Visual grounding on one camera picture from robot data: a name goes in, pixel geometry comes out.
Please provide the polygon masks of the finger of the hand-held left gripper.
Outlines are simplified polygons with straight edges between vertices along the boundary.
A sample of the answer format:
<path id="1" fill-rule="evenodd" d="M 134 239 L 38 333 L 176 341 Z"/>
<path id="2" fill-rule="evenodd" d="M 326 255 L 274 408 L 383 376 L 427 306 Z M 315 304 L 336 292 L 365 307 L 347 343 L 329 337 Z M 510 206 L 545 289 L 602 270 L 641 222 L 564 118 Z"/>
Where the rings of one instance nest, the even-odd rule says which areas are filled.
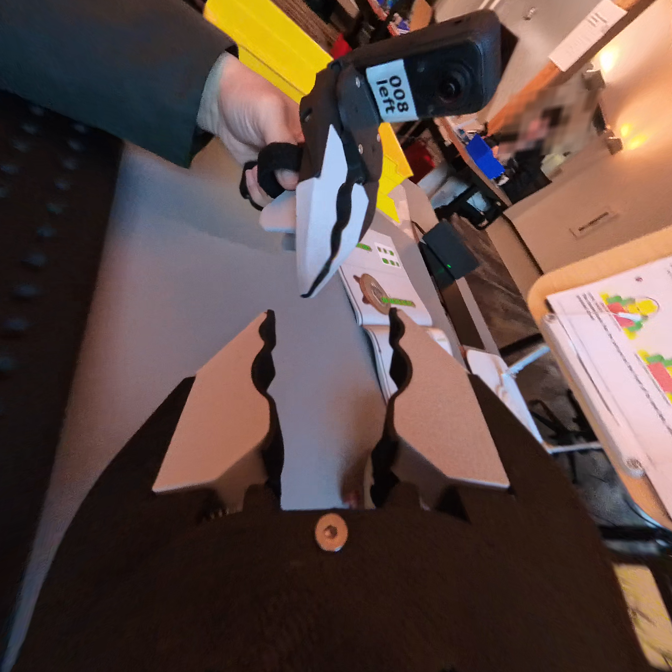
<path id="1" fill-rule="evenodd" d="M 332 243 L 339 191 L 347 183 L 348 162 L 337 129 L 330 124 L 317 176 L 296 189 L 296 264 L 302 298 L 311 298 L 337 273 L 341 242 Z"/>
<path id="2" fill-rule="evenodd" d="M 300 294 L 316 296 L 357 246 L 369 206 L 365 189 L 354 184 L 337 214 L 334 187 L 307 180 L 300 186 Z"/>

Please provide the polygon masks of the printed paper sheet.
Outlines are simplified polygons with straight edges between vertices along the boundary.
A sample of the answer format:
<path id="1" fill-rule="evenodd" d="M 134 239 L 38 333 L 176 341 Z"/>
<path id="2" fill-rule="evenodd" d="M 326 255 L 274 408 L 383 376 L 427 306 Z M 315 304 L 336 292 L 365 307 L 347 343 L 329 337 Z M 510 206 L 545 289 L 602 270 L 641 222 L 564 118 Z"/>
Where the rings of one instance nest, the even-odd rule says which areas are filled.
<path id="1" fill-rule="evenodd" d="M 671 257 L 547 298 L 546 335 L 618 466 L 671 517 Z"/>

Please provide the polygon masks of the white stand base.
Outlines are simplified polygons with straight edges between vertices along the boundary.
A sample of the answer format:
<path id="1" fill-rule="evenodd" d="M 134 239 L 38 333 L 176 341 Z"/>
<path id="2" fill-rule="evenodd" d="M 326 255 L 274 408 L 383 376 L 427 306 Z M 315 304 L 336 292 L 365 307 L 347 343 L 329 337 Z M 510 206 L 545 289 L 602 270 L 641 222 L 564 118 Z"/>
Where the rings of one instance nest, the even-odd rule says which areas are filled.
<path id="1" fill-rule="evenodd" d="M 472 374 L 478 376 L 517 417 L 535 439 L 543 446 L 547 445 L 536 426 L 533 416 L 526 405 L 525 399 L 519 390 L 516 376 L 524 368 L 546 355 L 550 348 L 539 345 L 512 365 L 507 365 L 504 359 L 485 350 L 464 348 L 464 358 Z"/>

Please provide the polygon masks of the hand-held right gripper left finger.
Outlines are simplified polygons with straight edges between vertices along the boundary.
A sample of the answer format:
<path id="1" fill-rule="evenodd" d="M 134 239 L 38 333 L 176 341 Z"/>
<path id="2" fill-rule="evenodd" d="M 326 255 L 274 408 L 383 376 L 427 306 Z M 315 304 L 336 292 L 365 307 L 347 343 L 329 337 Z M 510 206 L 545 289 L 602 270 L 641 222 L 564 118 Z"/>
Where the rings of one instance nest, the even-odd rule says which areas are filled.
<path id="1" fill-rule="evenodd" d="M 207 489 L 242 509 L 250 486 L 281 498 L 284 441 L 270 394 L 275 313 L 249 323 L 196 373 L 153 492 Z"/>

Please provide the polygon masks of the instruction booklet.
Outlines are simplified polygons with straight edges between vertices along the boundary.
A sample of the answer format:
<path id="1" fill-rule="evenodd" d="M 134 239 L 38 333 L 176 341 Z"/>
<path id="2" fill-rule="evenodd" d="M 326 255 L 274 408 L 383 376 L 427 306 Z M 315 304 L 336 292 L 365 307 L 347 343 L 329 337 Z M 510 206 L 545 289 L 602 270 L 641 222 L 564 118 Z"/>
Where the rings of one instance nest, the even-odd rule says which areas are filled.
<path id="1" fill-rule="evenodd" d="M 432 317 L 415 290 L 389 236 L 372 229 L 367 231 L 340 266 L 339 276 L 356 322 L 364 330 L 372 347 L 376 374 L 385 401 L 389 401 L 397 391 L 390 374 L 391 308 L 401 309 L 443 350 L 453 354 L 447 335 L 433 325 Z"/>

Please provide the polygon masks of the yellow plastic bin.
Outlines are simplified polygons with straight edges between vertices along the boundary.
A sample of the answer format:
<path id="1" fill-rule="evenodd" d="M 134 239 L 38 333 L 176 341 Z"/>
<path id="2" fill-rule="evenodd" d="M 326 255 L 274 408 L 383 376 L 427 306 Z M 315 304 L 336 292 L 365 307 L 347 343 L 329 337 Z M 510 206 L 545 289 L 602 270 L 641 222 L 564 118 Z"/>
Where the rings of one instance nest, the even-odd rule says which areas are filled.
<path id="1" fill-rule="evenodd" d="M 204 17 L 231 37 L 239 58 L 295 102 L 315 84 L 332 57 L 273 1 L 206 1 Z M 393 196 L 412 175 L 399 141 L 388 123 L 379 128 L 384 153 L 377 208 L 400 222 Z"/>

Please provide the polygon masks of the blue plastic bin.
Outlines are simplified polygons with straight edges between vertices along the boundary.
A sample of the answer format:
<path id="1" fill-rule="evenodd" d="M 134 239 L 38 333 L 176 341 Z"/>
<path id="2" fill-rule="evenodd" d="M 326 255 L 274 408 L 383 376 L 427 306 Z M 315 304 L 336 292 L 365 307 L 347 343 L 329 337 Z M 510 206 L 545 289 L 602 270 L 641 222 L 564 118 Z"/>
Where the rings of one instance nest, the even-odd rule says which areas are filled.
<path id="1" fill-rule="evenodd" d="M 505 172 L 505 167 L 498 161 L 492 148 L 479 134 L 475 134 L 465 145 L 466 153 L 472 159 L 486 179 L 496 180 Z"/>

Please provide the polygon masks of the wooden document board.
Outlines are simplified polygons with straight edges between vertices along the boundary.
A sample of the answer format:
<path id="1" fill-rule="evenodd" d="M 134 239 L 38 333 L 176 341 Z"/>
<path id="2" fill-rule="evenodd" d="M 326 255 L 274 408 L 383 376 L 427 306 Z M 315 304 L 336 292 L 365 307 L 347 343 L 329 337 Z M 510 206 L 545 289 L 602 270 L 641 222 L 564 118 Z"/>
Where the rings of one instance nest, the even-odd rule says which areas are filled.
<path id="1" fill-rule="evenodd" d="M 565 367 L 560 361 L 559 349 L 551 344 L 550 338 L 546 335 L 543 320 L 550 314 L 547 298 L 556 292 L 590 284 L 601 278 L 631 270 L 667 256 L 671 256 L 670 226 L 547 273 L 533 284 L 527 296 L 527 305 L 530 312 L 540 327 L 544 339 L 556 357 L 561 372 L 569 383 L 571 391 L 594 432 L 593 423 L 588 415 L 589 411 L 579 399 L 578 386 L 567 375 Z M 624 469 L 618 466 L 611 452 L 606 449 L 604 441 L 602 441 L 600 436 L 596 435 L 596 437 L 625 485 L 626 491 L 636 506 L 643 512 L 644 516 L 663 526 L 665 529 L 671 530 L 671 518 L 665 515 L 648 481 L 628 476 Z"/>

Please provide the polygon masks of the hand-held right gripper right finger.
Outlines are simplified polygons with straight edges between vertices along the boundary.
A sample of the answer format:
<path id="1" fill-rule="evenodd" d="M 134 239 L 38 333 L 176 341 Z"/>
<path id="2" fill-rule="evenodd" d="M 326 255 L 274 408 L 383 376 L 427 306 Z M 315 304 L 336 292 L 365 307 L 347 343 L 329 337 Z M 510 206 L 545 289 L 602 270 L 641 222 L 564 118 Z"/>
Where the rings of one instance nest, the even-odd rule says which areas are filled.
<path id="1" fill-rule="evenodd" d="M 370 457 L 369 500 L 380 508 L 399 483 L 435 509 L 461 484 L 506 492 L 510 482 L 469 374 L 403 311 L 389 314 L 390 374 L 382 436 Z"/>

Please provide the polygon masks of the grey desk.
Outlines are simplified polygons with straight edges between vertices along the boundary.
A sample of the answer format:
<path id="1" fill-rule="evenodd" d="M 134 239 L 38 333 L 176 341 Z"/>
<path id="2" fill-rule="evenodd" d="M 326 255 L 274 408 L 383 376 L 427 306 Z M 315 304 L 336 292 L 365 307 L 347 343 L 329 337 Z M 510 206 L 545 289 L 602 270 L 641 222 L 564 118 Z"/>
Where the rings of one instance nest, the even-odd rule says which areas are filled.
<path id="1" fill-rule="evenodd" d="M 300 298 L 295 255 L 239 196 L 219 141 L 180 169 L 135 146 L 122 157 L 83 342 L 56 433 L 1 670 L 20 655 L 38 593 L 105 467 L 184 379 L 264 310 L 275 311 L 282 505 L 330 509 L 380 436 L 369 341 L 339 279 Z"/>

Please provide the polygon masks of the red plastic bin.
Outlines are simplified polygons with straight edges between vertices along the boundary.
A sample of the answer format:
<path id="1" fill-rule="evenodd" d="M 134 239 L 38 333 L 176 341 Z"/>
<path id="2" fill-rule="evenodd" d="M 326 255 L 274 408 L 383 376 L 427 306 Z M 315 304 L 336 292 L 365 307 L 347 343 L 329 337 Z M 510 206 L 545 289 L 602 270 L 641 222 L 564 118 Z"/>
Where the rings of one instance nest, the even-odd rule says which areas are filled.
<path id="1" fill-rule="evenodd" d="M 412 175 L 408 179 L 412 183 L 418 184 L 436 168 L 431 140 L 423 137 L 409 138 L 401 147 L 411 168 Z"/>

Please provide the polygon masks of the white wall notice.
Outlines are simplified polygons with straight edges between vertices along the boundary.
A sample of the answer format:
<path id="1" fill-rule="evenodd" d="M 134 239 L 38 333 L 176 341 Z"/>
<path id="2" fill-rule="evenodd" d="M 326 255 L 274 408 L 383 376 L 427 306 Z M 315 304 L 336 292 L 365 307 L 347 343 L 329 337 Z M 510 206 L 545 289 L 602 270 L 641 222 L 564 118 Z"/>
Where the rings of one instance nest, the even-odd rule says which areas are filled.
<path id="1" fill-rule="evenodd" d="M 550 61 L 561 72 L 567 72 L 627 11 L 613 1 L 600 1 L 550 53 Z"/>

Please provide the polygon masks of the black studded mat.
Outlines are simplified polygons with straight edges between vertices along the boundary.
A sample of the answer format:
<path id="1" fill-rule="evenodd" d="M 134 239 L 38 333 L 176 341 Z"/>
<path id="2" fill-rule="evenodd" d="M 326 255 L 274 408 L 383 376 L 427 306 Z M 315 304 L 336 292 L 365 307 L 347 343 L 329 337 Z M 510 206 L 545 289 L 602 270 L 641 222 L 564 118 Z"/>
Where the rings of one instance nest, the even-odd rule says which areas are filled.
<path id="1" fill-rule="evenodd" d="M 1 651 L 85 332 L 123 143 L 1 92 Z"/>

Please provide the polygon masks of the person's left hand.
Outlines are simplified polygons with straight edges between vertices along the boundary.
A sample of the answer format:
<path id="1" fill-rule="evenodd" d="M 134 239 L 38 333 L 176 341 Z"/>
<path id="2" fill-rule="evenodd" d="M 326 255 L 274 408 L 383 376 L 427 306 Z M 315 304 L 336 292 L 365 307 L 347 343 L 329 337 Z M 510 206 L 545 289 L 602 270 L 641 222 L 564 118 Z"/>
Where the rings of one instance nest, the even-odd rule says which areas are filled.
<path id="1" fill-rule="evenodd" d="M 199 74 L 191 74 L 190 80 L 200 83 L 200 94 L 194 104 L 190 154 L 197 153 L 205 136 L 219 139 L 239 164 L 253 163 L 243 170 L 243 186 L 253 206 L 267 206 L 273 196 L 261 186 L 260 154 L 273 144 L 298 146 L 305 141 L 298 104 L 231 53 L 193 58 L 191 65 L 199 65 Z"/>

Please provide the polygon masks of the black box device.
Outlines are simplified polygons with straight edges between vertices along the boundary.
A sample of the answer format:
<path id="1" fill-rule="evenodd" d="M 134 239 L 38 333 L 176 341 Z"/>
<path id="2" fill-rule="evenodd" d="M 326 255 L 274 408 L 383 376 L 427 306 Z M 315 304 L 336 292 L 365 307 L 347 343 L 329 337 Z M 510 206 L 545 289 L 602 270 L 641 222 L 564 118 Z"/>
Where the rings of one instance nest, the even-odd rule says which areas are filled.
<path id="1" fill-rule="evenodd" d="M 438 290 L 476 271 L 478 259 L 454 225 L 441 220 L 428 231 L 421 230 L 419 249 Z"/>

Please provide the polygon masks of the person's left forearm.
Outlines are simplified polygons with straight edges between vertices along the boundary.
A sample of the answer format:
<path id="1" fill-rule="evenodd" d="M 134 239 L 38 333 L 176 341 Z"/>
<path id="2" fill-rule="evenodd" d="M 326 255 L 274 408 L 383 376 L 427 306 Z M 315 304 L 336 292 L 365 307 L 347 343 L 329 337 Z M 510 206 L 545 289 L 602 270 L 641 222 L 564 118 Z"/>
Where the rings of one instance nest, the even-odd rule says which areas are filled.
<path id="1" fill-rule="evenodd" d="M 236 44 L 183 1 L 2 1 L 1 90 L 181 167 L 209 141 L 207 79 Z"/>

